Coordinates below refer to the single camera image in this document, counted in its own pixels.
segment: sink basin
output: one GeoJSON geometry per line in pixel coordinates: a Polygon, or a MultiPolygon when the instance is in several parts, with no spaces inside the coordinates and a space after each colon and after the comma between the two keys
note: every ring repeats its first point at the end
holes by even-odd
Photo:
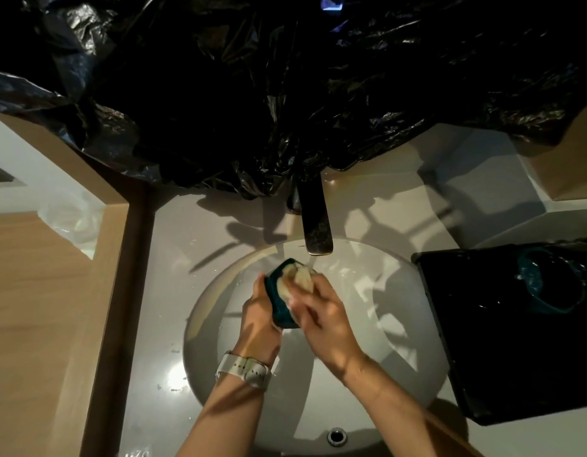
{"type": "MultiPolygon", "coordinates": [[[[342,298],[359,345],[423,406],[437,396],[448,364],[416,268],[403,258],[347,239],[334,253],[309,256],[304,240],[278,244],[237,261],[211,282],[194,305],[184,338],[190,387],[202,403],[223,353],[238,338],[244,302],[258,272],[294,258],[325,274],[342,298]]],[[[285,454],[349,452],[381,441],[369,415],[315,359],[299,329],[285,330],[256,435],[260,448],[285,454]],[[328,442],[344,430],[343,446],[328,442]]]]}

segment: person's left arm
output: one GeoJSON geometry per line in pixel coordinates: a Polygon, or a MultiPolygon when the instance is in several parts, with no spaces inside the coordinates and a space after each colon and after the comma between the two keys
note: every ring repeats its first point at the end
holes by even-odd
{"type": "MultiPolygon", "coordinates": [[[[232,354],[272,368],[280,348],[281,330],[272,323],[272,306],[260,274],[253,284],[253,296],[243,307],[240,336],[232,354]]],[[[263,405],[264,390],[221,374],[177,457],[246,457],[263,405]]]]}

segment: wristwatch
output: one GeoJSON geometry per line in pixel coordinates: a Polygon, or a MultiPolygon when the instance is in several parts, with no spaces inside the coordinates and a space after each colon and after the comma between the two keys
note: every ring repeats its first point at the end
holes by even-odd
{"type": "Polygon", "coordinates": [[[253,358],[237,356],[230,351],[223,355],[215,373],[215,381],[220,378],[222,372],[242,378],[252,387],[259,389],[267,389],[272,377],[270,368],[265,364],[253,358]]]}

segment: faucet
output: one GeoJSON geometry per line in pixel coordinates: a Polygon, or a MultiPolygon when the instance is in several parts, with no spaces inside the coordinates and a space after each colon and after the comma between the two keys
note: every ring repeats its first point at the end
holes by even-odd
{"type": "Polygon", "coordinates": [[[320,174],[309,181],[293,179],[287,207],[293,214],[302,215],[304,240],[310,255],[329,255],[334,251],[320,174]]]}

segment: white sink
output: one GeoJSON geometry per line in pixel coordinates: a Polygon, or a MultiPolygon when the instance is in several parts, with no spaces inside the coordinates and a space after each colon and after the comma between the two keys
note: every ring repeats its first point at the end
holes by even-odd
{"type": "MultiPolygon", "coordinates": [[[[328,277],[361,348],[428,406],[448,365],[418,271],[402,258],[347,239],[334,239],[334,253],[320,257],[309,256],[303,240],[275,245],[237,261],[208,285],[184,339],[187,380],[196,398],[206,401],[221,356],[236,343],[242,306],[258,272],[270,272],[286,258],[328,277]]],[[[285,330],[273,371],[257,446],[285,454],[333,454],[381,440],[357,400],[315,359],[301,330],[285,330]],[[346,432],[345,445],[328,443],[333,428],[346,432]]]]}

